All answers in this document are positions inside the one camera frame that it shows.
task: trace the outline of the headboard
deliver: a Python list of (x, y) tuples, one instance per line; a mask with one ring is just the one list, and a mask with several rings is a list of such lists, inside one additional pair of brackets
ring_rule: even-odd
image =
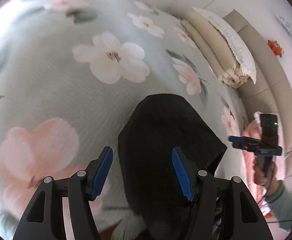
[(286, 177), (292, 176), (292, 89), (278, 58), (265, 39), (236, 10), (224, 20), (245, 42), (257, 67), (257, 82), (249, 79), (239, 87), (238, 93), (245, 105), (247, 115), (253, 120), (253, 113), (278, 113), (284, 134)]

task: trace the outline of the floral bedsheet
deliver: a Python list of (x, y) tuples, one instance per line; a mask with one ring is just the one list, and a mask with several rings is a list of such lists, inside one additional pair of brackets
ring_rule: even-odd
[[(114, 162), (90, 203), (97, 228), (129, 207), (118, 134), (146, 96), (183, 96), (228, 146), (216, 177), (246, 181), (239, 150), (245, 115), (179, 20), (132, 0), (12, 0), (0, 10), (0, 234), (11, 239), (45, 176), (83, 169), (104, 146)], [(69, 239), (70, 217), (64, 200)]]

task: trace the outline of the black cloth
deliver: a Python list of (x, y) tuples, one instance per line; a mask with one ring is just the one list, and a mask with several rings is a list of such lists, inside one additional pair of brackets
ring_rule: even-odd
[(177, 146), (212, 175), (227, 149), (184, 98), (171, 94), (141, 101), (118, 137), (128, 203), (156, 240), (182, 239), (188, 227), (190, 203), (171, 160)]

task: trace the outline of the white flower print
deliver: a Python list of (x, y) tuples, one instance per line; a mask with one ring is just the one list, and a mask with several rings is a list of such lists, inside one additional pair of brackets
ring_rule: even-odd
[(142, 2), (135, 1), (135, 4), (141, 10), (148, 11), (148, 12), (153, 12), (153, 8), (150, 8), (148, 5), (146, 5), (146, 4), (142, 3)]
[(237, 123), (227, 107), (224, 107), (224, 115), (221, 116), (221, 121), (227, 130), (228, 136), (239, 136)]
[(148, 31), (150, 34), (162, 38), (165, 34), (164, 30), (153, 23), (153, 21), (147, 17), (141, 15), (136, 16), (134, 14), (127, 14), (130, 18), (133, 19), (134, 25), (138, 28)]
[(187, 33), (185, 33), (182, 29), (180, 28), (175, 28), (173, 27), (173, 29), (176, 31), (178, 37), (183, 41), (183, 42), (187, 42), (189, 43), (192, 47), (196, 48), (196, 44), (194, 43), (194, 41), (188, 36)]
[(77, 62), (90, 63), (94, 76), (107, 84), (115, 84), (121, 76), (140, 83), (149, 75), (148, 66), (142, 61), (144, 50), (135, 43), (120, 44), (109, 32), (93, 37), (94, 46), (78, 45), (73, 49)]
[(83, 8), (87, 5), (89, 5), (89, 3), (84, 0), (52, 0), (44, 7), (46, 10), (66, 12), (71, 8)]

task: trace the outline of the blue gripper pad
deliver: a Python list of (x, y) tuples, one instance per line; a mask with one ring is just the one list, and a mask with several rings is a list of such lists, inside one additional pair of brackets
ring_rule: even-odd
[(106, 154), (104, 155), (101, 164), (99, 165), (96, 175), (93, 179), (93, 191), (92, 198), (95, 200), (101, 193), (104, 187), (110, 166), (113, 162), (113, 150), (108, 147)]
[(176, 148), (172, 150), (171, 158), (172, 164), (179, 180), (181, 190), (183, 194), (188, 198), (188, 200), (192, 201), (194, 193), (191, 187), (191, 180)]
[(228, 141), (230, 141), (230, 142), (244, 142), (244, 138), (238, 137), (238, 136), (229, 136)]

